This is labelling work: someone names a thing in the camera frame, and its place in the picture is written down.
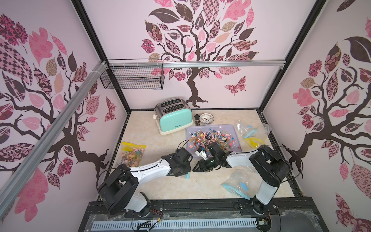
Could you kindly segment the candy bag blue zip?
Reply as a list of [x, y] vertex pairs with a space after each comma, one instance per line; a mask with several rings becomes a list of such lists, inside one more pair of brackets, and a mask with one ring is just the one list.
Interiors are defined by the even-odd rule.
[[258, 174], [247, 170], [236, 170], [222, 184], [222, 187], [231, 194], [251, 200], [257, 193], [259, 185], [256, 182]]
[[237, 130], [243, 139], [251, 138], [257, 133], [257, 128], [253, 128], [251, 125], [245, 125], [240, 120], [236, 123]]

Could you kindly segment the candy bag blue zip front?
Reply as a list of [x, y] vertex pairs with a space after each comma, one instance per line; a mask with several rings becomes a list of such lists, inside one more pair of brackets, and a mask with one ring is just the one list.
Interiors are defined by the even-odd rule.
[[236, 123], [237, 130], [243, 139], [251, 138], [257, 133], [257, 128], [253, 128], [251, 125], [245, 125], [240, 120]]

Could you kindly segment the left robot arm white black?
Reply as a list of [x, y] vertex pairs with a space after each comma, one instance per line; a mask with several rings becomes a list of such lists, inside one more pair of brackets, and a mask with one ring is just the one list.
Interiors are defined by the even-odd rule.
[[156, 162], [140, 167], [119, 165], [98, 187], [97, 192], [107, 212], [116, 215], [123, 211], [133, 211], [140, 217], [150, 213], [152, 203], [145, 193], [137, 188], [160, 177], [181, 177], [191, 171], [193, 156], [185, 148], [162, 156]]

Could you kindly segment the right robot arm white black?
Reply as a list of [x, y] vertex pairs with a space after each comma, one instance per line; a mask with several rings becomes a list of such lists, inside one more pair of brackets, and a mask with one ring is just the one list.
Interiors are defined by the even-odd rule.
[[271, 148], [271, 145], [261, 145], [249, 152], [225, 151], [213, 142], [208, 146], [211, 154], [207, 157], [204, 150], [199, 148], [196, 155], [201, 157], [195, 167], [194, 173], [207, 173], [220, 168], [233, 168], [238, 166], [253, 167], [262, 178], [258, 192], [249, 201], [249, 209], [257, 215], [268, 213], [272, 199], [285, 178], [292, 169], [288, 161]]

